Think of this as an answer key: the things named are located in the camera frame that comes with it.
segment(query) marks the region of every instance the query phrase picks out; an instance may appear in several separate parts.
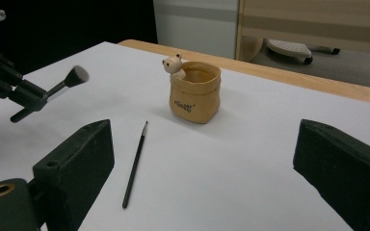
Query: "white table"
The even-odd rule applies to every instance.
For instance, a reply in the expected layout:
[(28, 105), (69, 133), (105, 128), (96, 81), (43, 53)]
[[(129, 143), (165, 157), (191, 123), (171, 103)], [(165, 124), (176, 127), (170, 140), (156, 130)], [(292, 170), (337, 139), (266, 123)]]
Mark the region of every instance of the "white table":
[(302, 118), (370, 145), (370, 103), (223, 69), (218, 113), (195, 124), (170, 111), (165, 58), (105, 42), (25, 76), (49, 90), (79, 64), (91, 79), (17, 124), (20, 107), (0, 99), (0, 181), (30, 181), (72, 133), (109, 118), (116, 165), (80, 230), (351, 230), (292, 162)]

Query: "bear figurine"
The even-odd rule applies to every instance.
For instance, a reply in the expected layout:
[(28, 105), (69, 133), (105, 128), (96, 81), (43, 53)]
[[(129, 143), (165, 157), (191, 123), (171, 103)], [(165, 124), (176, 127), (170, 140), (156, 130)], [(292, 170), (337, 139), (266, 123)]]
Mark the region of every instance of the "bear figurine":
[(165, 71), (171, 75), (171, 78), (184, 79), (186, 76), (185, 70), (182, 69), (182, 55), (168, 57), (162, 61)]

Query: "gray floor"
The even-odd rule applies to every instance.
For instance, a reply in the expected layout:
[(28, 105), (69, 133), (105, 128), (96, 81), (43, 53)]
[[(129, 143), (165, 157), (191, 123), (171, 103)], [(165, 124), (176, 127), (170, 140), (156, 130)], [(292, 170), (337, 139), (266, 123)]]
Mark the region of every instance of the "gray floor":
[(333, 55), (332, 49), (326, 47), (307, 47), (313, 56), (313, 62), (309, 65), (304, 64), (304, 59), (269, 52), (266, 44), (251, 62), (370, 87), (370, 53), (341, 50), (338, 55)]

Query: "white wall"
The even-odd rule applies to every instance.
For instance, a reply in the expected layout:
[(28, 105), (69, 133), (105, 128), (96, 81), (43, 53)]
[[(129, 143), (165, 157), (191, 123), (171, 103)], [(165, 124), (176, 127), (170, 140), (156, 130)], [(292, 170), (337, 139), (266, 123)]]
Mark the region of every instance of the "white wall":
[(154, 0), (158, 43), (234, 59), (238, 0)]

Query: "small pot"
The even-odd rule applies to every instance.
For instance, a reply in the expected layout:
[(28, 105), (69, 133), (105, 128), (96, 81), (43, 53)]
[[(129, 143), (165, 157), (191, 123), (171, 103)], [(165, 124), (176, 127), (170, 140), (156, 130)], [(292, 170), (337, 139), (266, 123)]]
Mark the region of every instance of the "small pot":
[(187, 62), (182, 68), (183, 80), (171, 78), (171, 111), (183, 119), (207, 123), (221, 104), (221, 70), (201, 62)]

